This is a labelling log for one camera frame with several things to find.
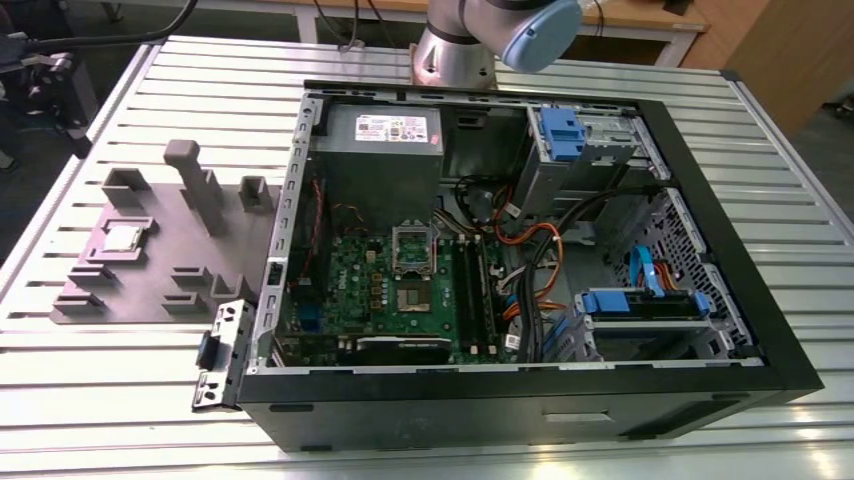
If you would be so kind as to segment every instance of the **wooden desk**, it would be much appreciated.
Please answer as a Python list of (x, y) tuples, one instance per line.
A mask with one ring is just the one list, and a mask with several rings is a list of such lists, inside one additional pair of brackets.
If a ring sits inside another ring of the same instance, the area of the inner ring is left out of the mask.
[[(272, 4), (294, 6), (294, 15), (299, 24), (300, 41), (318, 43), (316, 17), (314, 0), (260, 0)], [(678, 67), (697, 34), (709, 29), (709, 22), (691, 6), (685, 16), (662, 10), (663, 1), (649, 0), (603, 0), (605, 37), (655, 40), (667, 46), (655, 62), (659, 67)], [(330, 17), (354, 16), (354, 0), (319, 0), (324, 14)], [(426, 22), (427, 4), (430, 0), (374, 0), (383, 18), (390, 21)], [(360, 18), (376, 18), (367, 0), (359, 0)], [(583, 25), (579, 34), (593, 36), (599, 22), (599, 11), (595, 6), (584, 10)]]

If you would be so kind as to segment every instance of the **blue plastic latch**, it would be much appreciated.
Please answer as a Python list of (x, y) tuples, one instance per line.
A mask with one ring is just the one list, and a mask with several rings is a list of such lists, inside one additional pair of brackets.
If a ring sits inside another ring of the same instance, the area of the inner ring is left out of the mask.
[(578, 160), (587, 144), (587, 130), (570, 108), (543, 108), (539, 111), (540, 125), (548, 143), (551, 160)]
[(584, 313), (591, 314), (599, 311), (597, 297), (594, 297), (591, 293), (582, 294), (582, 304), (584, 305)]
[(635, 287), (638, 285), (638, 276), (643, 272), (643, 281), (646, 287), (653, 290), (657, 297), (665, 296), (665, 290), (658, 284), (658, 275), (655, 275), (655, 264), (653, 263), (653, 252), (649, 247), (635, 245), (631, 249), (629, 257), (629, 284)]
[(594, 292), (601, 312), (629, 312), (629, 300), (623, 292)]
[(694, 302), (697, 303), (697, 308), (699, 309), (701, 316), (709, 315), (711, 311), (711, 306), (709, 305), (709, 298), (703, 292), (694, 292)]

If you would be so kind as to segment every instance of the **ram slot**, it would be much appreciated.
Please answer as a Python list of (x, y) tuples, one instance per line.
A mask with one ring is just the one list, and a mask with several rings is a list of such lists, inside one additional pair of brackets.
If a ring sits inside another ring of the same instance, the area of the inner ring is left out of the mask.
[(474, 300), (468, 295), (468, 264), (466, 262), (466, 245), (454, 245), (451, 257), (454, 268), (454, 298), (456, 299), (456, 331), (464, 349), (476, 344), (475, 319), (472, 316)]
[(471, 302), (471, 314), (475, 331), (475, 344), (484, 349), (487, 345), (487, 323), (492, 318), (487, 316), (486, 304), (483, 301), (483, 281), (480, 280), (480, 255), (478, 250), (479, 242), (466, 244), (466, 273), (468, 275), (468, 299)]
[(490, 289), (490, 269), (486, 260), (486, 246), (483, 241), (475, 243), (475, 251), (478, 256), (478, 272), (480, 275), (480, 290), (478, 290), (478, 298), (483, 303), (483, 328), (484, 342), (492, 342), (495, 338), (495, 306), (492, 304), (492, 292)]

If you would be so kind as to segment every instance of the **sticker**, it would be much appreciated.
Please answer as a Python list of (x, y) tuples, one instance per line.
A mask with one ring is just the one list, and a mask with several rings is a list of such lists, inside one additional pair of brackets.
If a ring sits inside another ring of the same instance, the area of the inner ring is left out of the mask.
[(427, 117), (359, 115), (356, 141), (427, 143)]
[(518, 218), (519, 214), (522, 213), (522, 210), (519, 210), (519, 207), (516, 207), (511, 202), (507, 203), (507, 206), (504, 207), (504, 211), (510, 214), (512, 218)]
[(522, 343), (522, 338), (516, 335), (507, 335), (504, 338), (504, 347), (511, 350), (519, 350), (519, 344)]

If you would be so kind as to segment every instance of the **open computer tower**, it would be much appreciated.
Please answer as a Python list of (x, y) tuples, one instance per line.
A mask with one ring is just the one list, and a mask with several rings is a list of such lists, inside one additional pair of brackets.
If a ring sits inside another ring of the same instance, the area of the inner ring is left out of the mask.
[(662, 103), (310, 82), (290, 154), (194, 399), (286, 451), (670, 438), (822, 388)]

